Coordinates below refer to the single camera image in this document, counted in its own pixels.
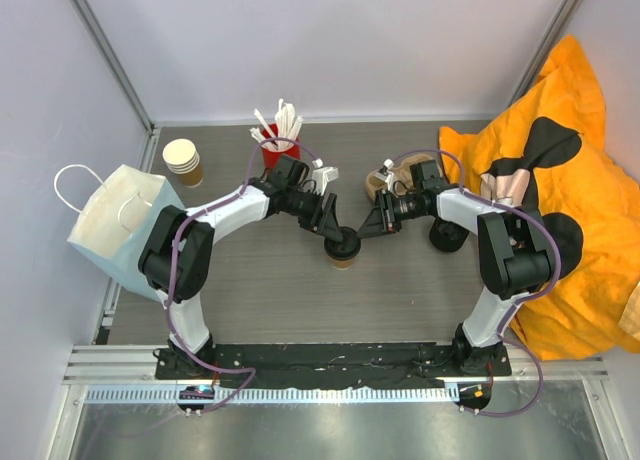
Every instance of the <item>red container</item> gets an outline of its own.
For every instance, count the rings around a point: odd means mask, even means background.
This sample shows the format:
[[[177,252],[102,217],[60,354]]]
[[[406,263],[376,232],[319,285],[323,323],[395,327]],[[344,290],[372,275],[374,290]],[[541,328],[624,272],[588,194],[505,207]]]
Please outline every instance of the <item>red container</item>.
[[[278,135],[278,126],[275,123],[270,124],[269,127],[271,127],[271,130],[273,130],[273,133]],[[266,130],[262,130],[262,135],[264,135],[264,138],[266,138],[267,140],[271,138],[271,136],[269,135],[269,133],[267,133]],[[280,158],[280,155],[282,155],[283,153],[286,155],[289,155],[290,157],[297,158],[298,160],[300,160],[300,146],[293,143],[290,143],[289,145],[290,147],[287,150],[284,150],[282,152],[272,152],[271,150],[266,148],[264,145],[262,145],[262,159],[264,160],[265,168],[272,170],[273,167],[276,166],[276,163],[278,163],[278,159]]]

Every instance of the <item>bag handle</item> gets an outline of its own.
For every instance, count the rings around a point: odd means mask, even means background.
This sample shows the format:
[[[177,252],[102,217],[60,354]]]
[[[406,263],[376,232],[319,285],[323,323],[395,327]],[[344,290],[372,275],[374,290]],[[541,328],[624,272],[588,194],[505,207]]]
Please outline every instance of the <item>bag handle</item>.
[[[56,191],[56,195],[58,196],[58,198],[60,200],[62,200],[64,202],[64,204],[69,207],[71,210],[75,210],[78,213],[82,213],[82,210],[80,210],[79,208],[74,207],[73,205],[71,205],[71,203],[69,203],[67,201],[66,198],[64,198],[62,196],[62,194],[60,193],[60,191],[58,190],[58,179],[60,178],[60,175],[62,174],[62,172],[64,172],[65,170],[69,170],[70,168],[84,168],[85,170],[87,170],[91,175],[93,175],[94,177],[96,177],[96,179],[100,182],[100,184],[104,187],[104,182],[102,181],[102,179],[98,176],[98,174],[96,172],[94,172],[93,170],[91,170],[89,167],[87,167],[86,165],[81,165],[79,163],[74,163],[73,165],[67,165],[66,167],[61,168],[58,173],[56,173],[55,178],[53,179],[53,189]]]
[[[153,206],[151,203],[147,202],[144,198],[142,198],[142,195],[140,195],[140,190],[138,190],[129,200],[127,200],[122,205],[120,205],[120,208],[118,209],[118,223],[120,224],[120,226],[122,228],[124,228],[129,233],[133,233],[133,230],[131,230],[129,227],[127,227],[124,223],[122,223],[122,218],[120,218],[120,217],[122,215],[122,210],[124,210],[124,207],[129,205],[129,203],[131,203],[131,201],[136,197],[139,197],[140,200],[142,200],[147,207],[151,208]]]

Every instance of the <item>gray wall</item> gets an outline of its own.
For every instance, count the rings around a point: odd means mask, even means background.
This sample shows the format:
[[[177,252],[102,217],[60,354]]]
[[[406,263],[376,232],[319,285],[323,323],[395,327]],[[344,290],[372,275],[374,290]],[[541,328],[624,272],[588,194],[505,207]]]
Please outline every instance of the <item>gray wall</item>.
[[[89,0],[149,114],[233,121],[506,107],[561,0]]]
[[[582,43],[607,102],[606,151],[640,181],[638,0],[585,0],[568,27]],[[634,459],[640,458],[640,355],[615,349],[605,361]]]
[[[69,0],[0,0],[0,456],[40,458],[71,346],[91,340],[106,277],[67,246],[76,214],[52,180],[69,163],[101,175],[144,140]],[[95,181],[61,181],[83,205]]]

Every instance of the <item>orange blanket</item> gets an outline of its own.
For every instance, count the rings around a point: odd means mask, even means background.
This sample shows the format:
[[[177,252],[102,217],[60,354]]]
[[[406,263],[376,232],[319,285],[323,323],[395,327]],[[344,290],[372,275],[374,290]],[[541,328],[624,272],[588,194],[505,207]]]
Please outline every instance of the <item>orange blanket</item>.
[[[440,131],[440,148],[462,160],[470,190],[537,205],[558,244],[560,281],[511,323],[543,360],[614,345],[640,352],[640,300],[628,304],[640,281],[640,190],[604,153],[604,138],[602,92],[571,36],[531,90],[481,133]],[[445,157],[444,167],[458,182],[453,161]]]

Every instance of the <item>light blue bag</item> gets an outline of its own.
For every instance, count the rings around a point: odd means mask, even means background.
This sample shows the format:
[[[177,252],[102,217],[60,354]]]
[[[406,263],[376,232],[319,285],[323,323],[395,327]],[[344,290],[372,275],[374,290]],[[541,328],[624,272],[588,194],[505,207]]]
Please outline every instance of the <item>light blue bag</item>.
[[[88,170],[102,184],[82,210],[57,187],[60,174],[74,167]],[[79,214],[67,241],[127,290],[160,301],[138,271],[138,260],[160,210],[168,205],[184,208],[167,179],[122,165],[103,182],[85,165],[68,165],[56,175],[54,189]]]

